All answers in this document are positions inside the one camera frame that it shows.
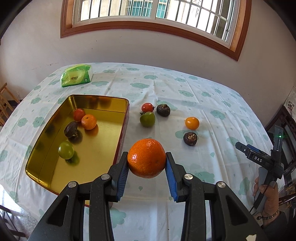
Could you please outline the person's right hand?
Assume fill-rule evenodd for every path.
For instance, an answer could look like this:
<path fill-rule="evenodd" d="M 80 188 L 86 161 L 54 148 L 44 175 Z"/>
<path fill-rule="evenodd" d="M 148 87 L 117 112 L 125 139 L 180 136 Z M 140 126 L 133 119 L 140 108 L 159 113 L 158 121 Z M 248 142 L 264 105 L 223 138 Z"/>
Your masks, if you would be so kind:
<path fill-rule="evenodd" d="M 266 197 L 264 209 L 261 212 L 261 216 L 263 219 L 263 225 L 267 226 L 272 221 L 274 221 L 280 214 L 279 211 L 279 205 L 278 205 L 278 199 L 279 199 L 279 193 L 278 193 L 278 184 L 277 182 L 274 182 L 274 186 L 270 185 L 258 185 L 259 183 L 259 177 L 255 179 L 255 185 L 253 190 L 253 196 L 256 195 L 257 191 L 260 191 L 261 193 L 264 193 L 264 196 Z"/>

